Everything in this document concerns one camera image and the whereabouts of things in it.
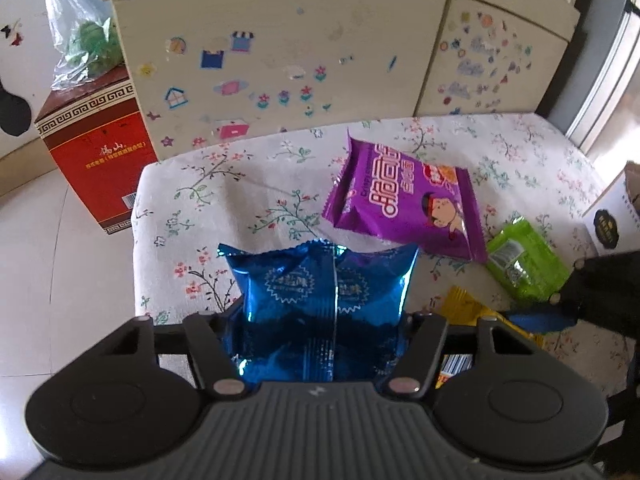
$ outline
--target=barcode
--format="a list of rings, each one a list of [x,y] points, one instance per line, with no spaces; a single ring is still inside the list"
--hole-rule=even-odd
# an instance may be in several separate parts
[[[136,203],[136,194],[131,193],[130,195],[125,195],[122,197],[122,201],[128,209],[133,209],[133,205]]]
[[[524,248],[516,240],[510,238],[489,254],[489,259],[502,270],[509,267],[524,252]]]
[[[442,373],[450,376],[469,370],[473,363],[471,354],[448,354],[442,361]]]

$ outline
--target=silver screw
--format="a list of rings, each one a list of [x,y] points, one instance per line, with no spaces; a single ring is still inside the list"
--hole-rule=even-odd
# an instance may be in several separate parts
[[[238,379],[220,379],[213,384],[213,390],[219,395],[240,395],[244,392],[244,383]]]
[[[389,389],[396,394],[414,394],[420,391],[420,383],[411,377],[396,377],[389,381]]]

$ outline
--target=tile floor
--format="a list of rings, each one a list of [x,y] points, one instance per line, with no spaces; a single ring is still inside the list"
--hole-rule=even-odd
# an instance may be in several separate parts
[[[0,479],[40,461],[24,405],[134,315],[131,230],[107,235],[58,171],[0,197]]]

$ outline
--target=white tablecloth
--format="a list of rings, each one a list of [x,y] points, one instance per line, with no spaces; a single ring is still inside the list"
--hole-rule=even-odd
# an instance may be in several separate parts
[[[321,217],[342,166],[346,132],[423,162],[468,168],[486,238],[523,215],[571,266],[594,255],[580,216],[604,183],[582,153],[534,114],[407,118],[336,124],[209,146],[147,166],[132,213],[137,314],[158,323],[220,311],[239,295],[220,242],[246,251],[328,238],[355,251],[393,244],[337,230]],[[496,310],[510,298],[476,263],[422,254],[406,309],[437,308],[459,285]],[[621,336],[588,323],[546,337],[546,349],[612,394],[624,387]],[[180,373],[184,361],[165,360]]]

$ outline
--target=purple snack package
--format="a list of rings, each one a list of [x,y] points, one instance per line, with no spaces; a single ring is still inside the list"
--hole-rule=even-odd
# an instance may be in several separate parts
[[[340,229],[416,243],[428,253],[486,262],[467,170],[423,164],[384,144],[351,137],[349,144],[323,218]]]

